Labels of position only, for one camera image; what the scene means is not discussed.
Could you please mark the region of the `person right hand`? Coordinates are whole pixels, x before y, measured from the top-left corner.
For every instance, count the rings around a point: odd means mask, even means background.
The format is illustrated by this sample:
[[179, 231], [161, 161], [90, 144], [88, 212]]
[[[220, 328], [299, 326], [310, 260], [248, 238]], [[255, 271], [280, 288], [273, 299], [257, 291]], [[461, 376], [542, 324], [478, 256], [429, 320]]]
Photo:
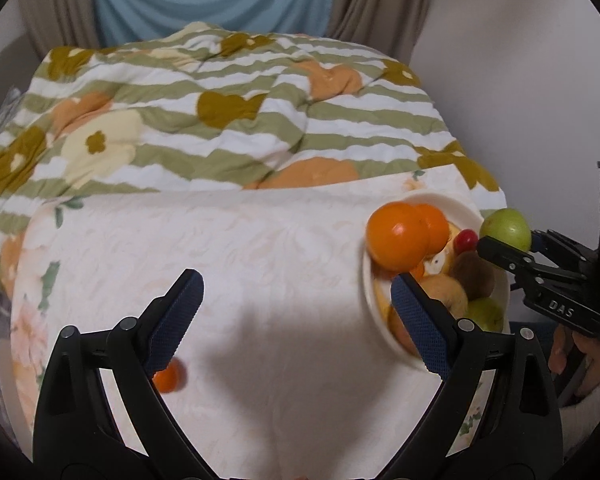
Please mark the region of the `person right hand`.
[[554, 374], [559, 399], [587, 396], [600, 384], [600, 340], [558, 325], [548, 367]]

